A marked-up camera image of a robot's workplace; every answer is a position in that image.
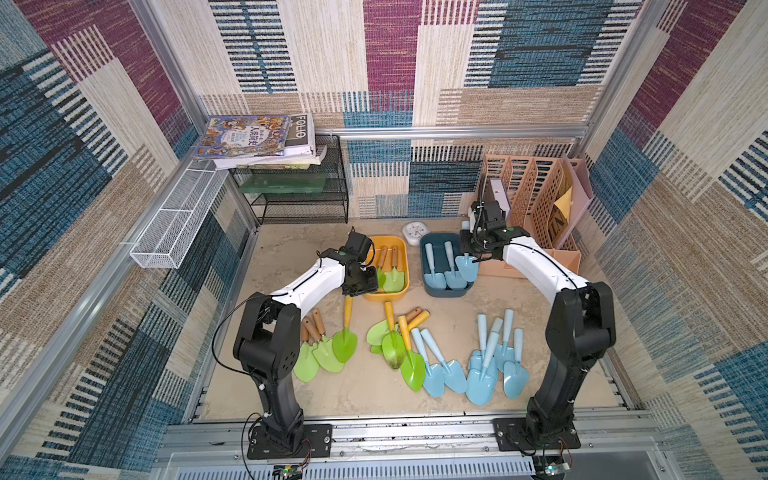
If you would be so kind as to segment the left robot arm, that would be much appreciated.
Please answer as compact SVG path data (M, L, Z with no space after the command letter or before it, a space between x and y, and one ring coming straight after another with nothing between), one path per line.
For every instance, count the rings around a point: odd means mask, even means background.
M304 413L292 381L303 317L336 289L350 297L375 292L376 269L368 262L372 248L370 237L351 230L343 246L320 252L296 280L245 302L233 357L259 390L260 428L267 441L286 453L299 452L304 440Z

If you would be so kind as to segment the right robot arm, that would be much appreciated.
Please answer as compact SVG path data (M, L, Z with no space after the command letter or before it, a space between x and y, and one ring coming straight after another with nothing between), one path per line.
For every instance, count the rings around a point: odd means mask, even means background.
M591 368L616 342L613 293L546 253L521 227L506 225L496 200L477 200L460 230L462 257L502 260L524 275L549 301L545 339L551 355L542 383L529 398L526 416L494 422L501 450L531 455L563 445L578 449L574 404Z

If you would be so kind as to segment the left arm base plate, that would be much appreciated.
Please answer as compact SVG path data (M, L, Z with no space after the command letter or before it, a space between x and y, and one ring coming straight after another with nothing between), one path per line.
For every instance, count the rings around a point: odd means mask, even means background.
M248 460L328 458L332 440L331 424L303 424L298 431L284 435L257 423L247 430L245 456Z

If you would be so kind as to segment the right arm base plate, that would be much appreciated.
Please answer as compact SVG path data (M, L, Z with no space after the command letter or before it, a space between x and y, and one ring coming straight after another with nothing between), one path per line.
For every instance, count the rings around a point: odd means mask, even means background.
M535 450L575 450L582 446L572 421L550 424L527 417L502 417L494 418L492 426L500 451L532 455Z

